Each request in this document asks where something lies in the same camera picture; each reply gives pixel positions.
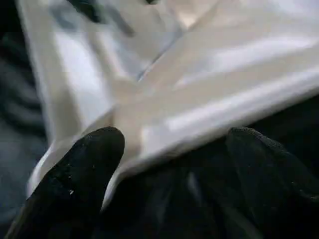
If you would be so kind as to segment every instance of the white plastic tray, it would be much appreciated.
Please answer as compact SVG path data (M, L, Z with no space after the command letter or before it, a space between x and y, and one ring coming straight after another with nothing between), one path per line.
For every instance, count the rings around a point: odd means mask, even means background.
M21 0L50 139L28 195L96 128L126 138L105 205L123 177L317 94L319 3L303 2L100 0L127 33L63 0Z

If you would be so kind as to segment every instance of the gloved hand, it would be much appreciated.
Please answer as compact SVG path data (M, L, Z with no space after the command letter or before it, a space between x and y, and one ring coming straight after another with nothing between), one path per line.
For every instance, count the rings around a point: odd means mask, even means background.
M77 141L44 176L5 238L90 238L124 145L123 135L113 127Z
M86 168L92 168L92 163L77 158L90 156L102 160L102 155L120 158L123 151L97 153L93 146L99 142L96 139L94 143L89 140L92 144L85 144L84 150L81 149L86 140L79 141L60 165L47 174L27 201L17 223L12 225L8 239L85 239L90 238L94 225L93 238L97 239L297 239L319 236L318 180L281 144L248 128L230 131L224 153L212 157L205 152L211 149L204 147L202 154L195 153L197 158L190 153L124 180L97 220L106 182L117 163L111 160L114 164L105 164L98 172L87 172ZM115 143L117 140L104 139L104 143L109 142L107 145L120 145ZM218 141L216 151L224 145L223 140ZM67 158L74 160L70 165L79 165L82 169L58 173L68 168L67 163L63 164L68 162ZM100 178L105 170L109 173ZM70 175L70 172L73 179L68 184L63 175ZM95 184L99 186L94 189L88 186ZM39 206L47 210L38 210Z

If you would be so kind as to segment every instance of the dark background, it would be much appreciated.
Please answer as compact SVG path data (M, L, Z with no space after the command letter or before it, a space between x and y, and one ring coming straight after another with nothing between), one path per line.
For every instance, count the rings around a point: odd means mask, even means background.
M3 1L0 11L0 238L2 238L25 200L26 182L37 161L46 151L47 141L41 105L14 1ZM318 103L319 97L314 97L252 125L258 131L283 143L316 175L319 174ZM225 154L223 141L224 139L217 140L182 155L178 161L188 162L196 159L199 160L198 166L205 166L207 160L218 164Z

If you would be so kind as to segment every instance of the gloved finger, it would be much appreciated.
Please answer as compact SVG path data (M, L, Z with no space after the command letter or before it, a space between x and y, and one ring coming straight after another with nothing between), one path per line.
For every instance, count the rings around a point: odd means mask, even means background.
M317 223L319 180L278 142L233 128L227 148L251 218L270 238L307 238Z
M78 140L44 176L5 238L90 238L124 147L122 133L113 127Z

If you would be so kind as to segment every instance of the white plastic container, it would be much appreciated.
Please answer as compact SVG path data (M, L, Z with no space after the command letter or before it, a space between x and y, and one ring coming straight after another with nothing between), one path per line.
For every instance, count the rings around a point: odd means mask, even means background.
M50 140L28 195L96 128L112 125L126 138L105 205L123 177L319 92L315 1L99 4L133 33L114 19L92 23L63 0L20 1ZM59 7L62 23L52 11Z

